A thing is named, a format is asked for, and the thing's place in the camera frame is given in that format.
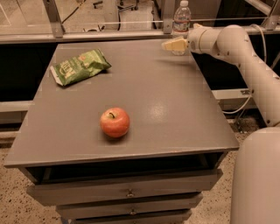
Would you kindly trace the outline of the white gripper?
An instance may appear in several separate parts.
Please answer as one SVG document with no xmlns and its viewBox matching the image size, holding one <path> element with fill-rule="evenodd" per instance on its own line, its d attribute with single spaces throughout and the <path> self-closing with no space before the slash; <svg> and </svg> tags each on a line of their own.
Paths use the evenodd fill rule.
<svg viewBox="0 0 280 224">
<path fill-rule="evenodd" d="M 189 31 L 188 42 L 183 36 L 165 41 L 161 46 L 163 50 L 172 52 L 184 52 L 187 47 L 192 53 L 201 53 L 200 38 L 205 29 L 202 24 L 193 24 L 193 29 Z"/>
</svg>

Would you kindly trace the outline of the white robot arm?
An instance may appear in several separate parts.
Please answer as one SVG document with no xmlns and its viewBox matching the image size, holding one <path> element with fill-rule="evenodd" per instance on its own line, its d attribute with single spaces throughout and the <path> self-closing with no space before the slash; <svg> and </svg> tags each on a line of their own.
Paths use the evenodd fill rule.
<svg viewBox="0 0 280 224">
<path fill-rule="evenodd" d="M 166 51 L 206 53 L 236 66 L 266 127 L 241 144 L 234 165 L 230 224 L 280 224 L 280 79 L 260 59 L 239 25 L 196 24 L 187 38 L 165 41 Z"/>
</svg>

